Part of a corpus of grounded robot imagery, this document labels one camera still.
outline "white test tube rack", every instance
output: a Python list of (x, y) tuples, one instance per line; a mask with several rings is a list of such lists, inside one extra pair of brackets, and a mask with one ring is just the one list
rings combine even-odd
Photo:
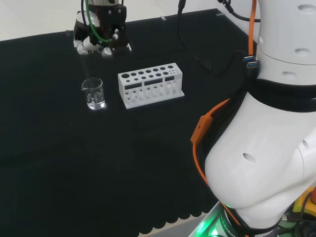
[(175, 63), (120, 73), (119, 93), (127, 109), (182, 97), (182, 76)]

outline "beaker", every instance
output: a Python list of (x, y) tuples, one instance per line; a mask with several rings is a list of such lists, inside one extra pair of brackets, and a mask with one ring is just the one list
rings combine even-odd
[(103, 82), (98, 78), (86, 79), (81, 86), (85, 92), (86, 102), (90, 109), (99, 110), (105, 107)]

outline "black cable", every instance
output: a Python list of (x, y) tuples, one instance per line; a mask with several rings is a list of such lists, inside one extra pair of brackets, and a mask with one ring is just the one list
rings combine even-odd
[(84, 0), (81, 0), (81, 14), (82, 14), (83, 24), (84, 24), (84, 27), (86, 27), (89, 31), (89, 28), (88, 28), (87, 23), (85, 21), (83, 5), (84, 5)]
[(235, 57), (237, 55), (239, 55), (239, 54), (246, 56), (246, 52), (245, 51), (243, 51), (243, 50), (236, 50), (233, 53), (232, 57), (230, 58), (230, 60), (229, 60), (228, 64), (226, 65), (226, 67), (224, 67), (222, 71), (220, 71), (220, 72), (214, 71), (214, 73), (216, 75), (218, 75), (218, 76), (224, 75), (229, 70), (229, 68), (232, 66)]
[(301, 210), (301, 213), (300, 213), (300, 218), (301, 218), (301, 221), (304, 221), (304, 222), (307, 222), (307, 223), (315, 223), (316, 224), (316, 221), (310, 221), (310, 220), (306, 220), (306, 219), (303, 218), (304, 212), (305, 212), (305, 208), (306, 208), (306, 204), (308, 202), (308, 199), (312, 196), (312, 193), (313, 193), (312, 191), (310, 193), (308, 193), (307, 196), (304, 199), (302, 210)]
[[(242, 21), (248, 21), (250, 22), (250, 18), (244, 17), (244, 16), (240, 16), (237, 13), (234, 12), (234, 9), (231, 6), (231, 0), (218, 0), (220, 3), (222, 3), (224, 5), (224, 7), (227, 9), (227, 11), (233, 15), (234, 17), (236, 17), (239, 20)], [(255, 19), (255, 22), (261, 22), (260, 19)]]
[(221, 70), (220, 72), (217, 72), (214, 70), (213, 65), (208, 62), (206, 59), (204, 58), (200, 58), (198, 57), (191, 49), (190, 47), (186, 44), (186, 42), (183, 40), (182, 37), (182, 33), (181, 33), (181, 21), (182, 21), (182, 11), (185, 7), (186, 4), (186, 0), (180, 0), (179, 1), (179, 7), (178, 7), (178, 38), (181, 42), (181, 44), (183, 45), (183, 47), (192, 55), (192, 57), (207, 71), (209, 72), (214, 72), (216, 75), (218, 76), (223, 76), (228, 69), (231, 67), (234, 58), (238, 55), (238, 54), (244, 54), (246, 55), (246, 53), (242, 50), (237, 50), (233, 53), (232, 57), (230, 58), (228, 64), (225, 66), (225, 68), (223, 70)]
[[(239, 19), (239, 20), (250, 22), (250, 18), (247, 18), (247, 17), (244, 17), (244, 16), (240, 16), (237, 13), (235, 13), (234, 11), (232, 12), (232, 15), (234, 17), (236, 17), (237, 19)], [(260, 19), (255, 19), (255, 22), (261, 22), (261, 20)]]

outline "table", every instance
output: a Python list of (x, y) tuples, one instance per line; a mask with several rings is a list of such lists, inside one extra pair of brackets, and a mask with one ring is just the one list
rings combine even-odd
[[(183, 15), (183, 36), (218, 70), (247, 36), (216, 9)], [(190, 137), (243, 80), (236, 60), (222, 78), (204, 71), (177, 38), (177, 18), (127, 23), (133, 54), (87, 56), (107, 109), (91, 111), (82, 63), (65, 32), (0, 42), (1, 236), (136, 237), (209, 212)], [(126, 110), (117, 74), (167, 63), (185, 97)]]

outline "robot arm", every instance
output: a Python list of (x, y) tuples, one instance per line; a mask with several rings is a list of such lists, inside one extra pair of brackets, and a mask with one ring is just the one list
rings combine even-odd
[(86, 0), (86, 6), (89, 14), (78, 12), (74, 29), (74, 46), (78, 53), (87, 55), (100, 48), (103, 48), (103, 56), (129, 53), (126, 7), (119, 4), (119, 0)]
[(316, 182), (316, 93), (308, 95), (316, 85), (316, 33), (311, 32), (316, 7), (296, 0), (259, 3), (260, 74), (254, 80), (276, 96), (266, 90), (266, 100), (248, 91), (208, 154), (205, 175), (216, 197), (240, 220), (264, 230), (276, 226), (287, 208)]

